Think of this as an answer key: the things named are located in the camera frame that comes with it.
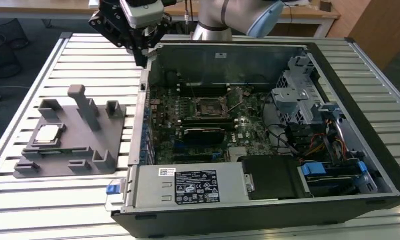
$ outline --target black mesh trash bin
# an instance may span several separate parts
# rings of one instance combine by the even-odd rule
[[[0,35],[5,36],[6,44],[11,49],[22,49],[29,44],[17,19],[0,18]]]
[[[0,35],[0,79],[14,76],[21,70],[21,63],[15,58],[13,50],[6,45],[6,38]]]

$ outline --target slotted metal surface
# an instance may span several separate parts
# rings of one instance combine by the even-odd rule
[[[186,40],[167,36],[166,39]],[[237,37],[238,41],[250,38]],[[310,42],[310,38],[266,38],[257,41]],[[341,39],[314,39],[345,84],[380,138],[400,164],[400,96],[393,86],[376,75],[356,46]],[[129,233],[114,223],[103,204],[110,180],[126,176],[131,127],[141,69],[123,49],[97,34],[74,34],[61,39],[27,93],[26,106],[15,113],[0,142],[0,240],[94,239],[129,240]],[[110,175],[15,179],[13,167],[31,136],[41,99],[55,98],[61,105],[74,105],[65,97],[67,86],[82,84],[97,105],[118,100],[127,106],[119,145],[118,171]],[[322,86],[329,99],[333,97]],[[111,204],[121,204],[118,199]],[[400,239],[400,206],[365,214],[344,224],[308,226],[265,231],[185,236],[174,239]]]

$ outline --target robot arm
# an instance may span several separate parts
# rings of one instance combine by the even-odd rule
[[[171,17],[166,6],[182,0],[99,0],[89,25],[146,67],[147,51],[163,37]],[[230,29],[261,38],[271,31],[283,9],[279,0],[201,0],[194,40],[230,40]],[[223,32],[229,38],[215,37]]]
[[[170,27],[166,6],[182,0],[99,0],[89,25],[115,45],[133,54],[135,65],[146,67],[153,48]]]

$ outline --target power supply label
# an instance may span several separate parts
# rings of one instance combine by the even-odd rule
[[[215,170],[174,173],[174,202],[177,205],[219,202]]]

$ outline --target motherboard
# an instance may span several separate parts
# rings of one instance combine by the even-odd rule
[[[271,155],[265,92],[250,86],[150,87],[154,165],[235,162]]]

